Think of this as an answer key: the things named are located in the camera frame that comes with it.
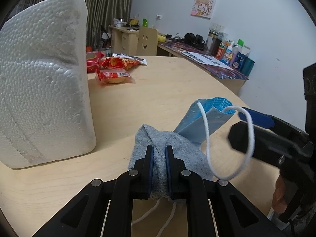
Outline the person right hand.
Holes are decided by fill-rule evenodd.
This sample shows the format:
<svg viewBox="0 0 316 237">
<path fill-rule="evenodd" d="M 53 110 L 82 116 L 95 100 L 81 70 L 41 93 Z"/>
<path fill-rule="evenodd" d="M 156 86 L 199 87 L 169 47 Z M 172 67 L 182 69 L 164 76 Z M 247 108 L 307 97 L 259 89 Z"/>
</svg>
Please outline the person right hand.
<svg viewBox="0 0 316 237">
<path fill-rule="evenodd" d="M 285 200 L 286 186 L 284 179 L 279 175 L 275 183 L 275 191 L 272 199 L 272 209 L 276 213 L 283 213 L 287 208 L 287 202 Z"/>
</svg>

